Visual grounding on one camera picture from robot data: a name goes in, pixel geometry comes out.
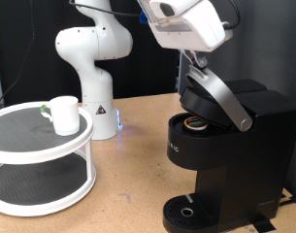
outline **table surface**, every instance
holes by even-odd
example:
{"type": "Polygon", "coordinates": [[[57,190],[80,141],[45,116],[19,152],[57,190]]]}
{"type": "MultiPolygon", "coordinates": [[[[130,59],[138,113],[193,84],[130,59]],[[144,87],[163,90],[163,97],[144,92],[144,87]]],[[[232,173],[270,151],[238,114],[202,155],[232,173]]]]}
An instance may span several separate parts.
{"type": "MultiPolygon", "coordinates": [[[[124,128],[110,140],[92,142],[97,180],[91,191],[74,206],[48,216],[0,214],[0,233],[166,233],[164,204],[192,193],[196,179],[196,172],[167,157],[168,120],[184,112],[179,100],[178,94],[115,100],[124,128]]],[[[276,232],[296,233],[296,204],[280,207],[272,223],[276,232]]],[[[256,231],[251,225],[230,232],[256,231]]]]}

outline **cable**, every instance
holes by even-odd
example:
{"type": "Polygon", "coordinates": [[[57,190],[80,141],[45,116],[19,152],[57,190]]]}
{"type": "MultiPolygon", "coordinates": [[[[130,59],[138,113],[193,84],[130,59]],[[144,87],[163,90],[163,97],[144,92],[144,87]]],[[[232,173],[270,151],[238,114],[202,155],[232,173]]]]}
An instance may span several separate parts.
{"type": "Polygon", "coordinates": [[[21,64],[21,67],[20,67],[20,70],[19,70],[19,73],[18,73],[18,76],[16,78],[16,80],[13,82],[13,84],[3,93],[2,97],[0,98],[0,102],[2,101],[2,99],[4,98],[4,96],[17,84],[17,82],[20,80],[20,77],[21,77],[21,73],[22,73],[22,70],[24,68],[24,63],[25,63],[25,60],[26,60],[26,57],[27,55],[29,54],[30,52],[30,49],[32,47],[32,44],[33,44],[33,41],[34,41],[34,38],[35,38],[35,30],[34,30],[34,26],[33,26],[33,7],[32,7],[32,0],[30,0],[30,6],[31,6],[31,26],[32,26],[32,39],[31,39],[31,42],[29,44],[29,47],[28,47],[28,50],[26,51],[24,57],[23,57],[23,60],[22,60],[22,64],[21,64]]]}
{"type": "Polygon", "coordinates": [[[295,200],[290,199],[290,200],[287,200],[287,201],[281,202],[281,203],[280,203],[280,207],[281,207],[281,206],[286,206],[286,205],[289,205],[289,204],[292,204],[292,203],[295,203],[295,200]]]}
{"type": "Polygon", "coordinates": [[[69,0],[69,4],[72,5],[72,6],[85,7],[85,8],[89,8],[89,9],[92,9],[92,10],[97,10],[99,12],[112,14],[112,15],[115,15],[115,16],[118,16],[118,17],[140,17],[140,14],[125,14],[125,13],[110,12],[110,11],[103,10],[103,9],[100,9],[100,8],[90,7],[90,6],[86,6],[86,5],[82,5],[82,4],[76,4],[76,3],[73,3],[72,0],[69,0]]]}
{"type": "Polygon", "coordinates": [[[236,3],[234,2],[234,0],[228,0],[232,6],[235,9],[236,15],[237,15],[237,22],[236,23],[226,23],[223,25],[225,30],[231,30],[231,29],[235,29],[236,27],[238,27],[238,25],[241,23],[241,13],[236,5],[236,3]]]}

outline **silver handle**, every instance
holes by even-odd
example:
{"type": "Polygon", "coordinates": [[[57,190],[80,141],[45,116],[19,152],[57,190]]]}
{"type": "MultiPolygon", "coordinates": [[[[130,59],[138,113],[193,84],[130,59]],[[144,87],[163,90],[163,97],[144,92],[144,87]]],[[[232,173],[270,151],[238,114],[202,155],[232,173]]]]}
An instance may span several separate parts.
{"type": "Polygon", "coordinates": [[[214,72],[208,68],[199,70],[190,65],[186,76],[196,81],[210,93],[240,131],[245,132],[250,129],[252,118],[233,92],[214,72]]]}

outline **coffee maker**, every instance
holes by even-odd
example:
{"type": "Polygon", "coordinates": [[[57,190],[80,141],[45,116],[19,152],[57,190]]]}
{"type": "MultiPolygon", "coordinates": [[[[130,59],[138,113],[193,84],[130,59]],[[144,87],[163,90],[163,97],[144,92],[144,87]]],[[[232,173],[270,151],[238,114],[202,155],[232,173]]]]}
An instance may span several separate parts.
{"type": "Polygon", "coordinates": [[[265,228],[277,215],[295,144],[296,102],[251,80],[218,88],[209,72],[190,66],[193,86],[181,97],[187,113],[169,121],[168,157],[197,179],[194,193],[165,204],[163,224],[171,233],[265,228]],[[189,130],[190,117],[209,126],[189,130]]]}

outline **coffee maker lid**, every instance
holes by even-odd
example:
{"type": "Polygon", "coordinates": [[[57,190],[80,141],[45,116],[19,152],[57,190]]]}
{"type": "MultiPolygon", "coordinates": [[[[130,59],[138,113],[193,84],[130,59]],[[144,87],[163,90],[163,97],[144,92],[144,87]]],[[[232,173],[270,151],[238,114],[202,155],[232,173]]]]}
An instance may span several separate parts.
{"type": "MultiPolygon", "coordinates": [[[[204,119],[206,122],[229,126],[233,123],[231,118],[224,112],[210,93],[201,85],[189,79],[193,87],[187,87],[181,97],[181,106],[193,114],[204,119]]],[[[234,93],[265,90],[266,86],[253,80],[240,80],[225,82],[234,93]]]]}

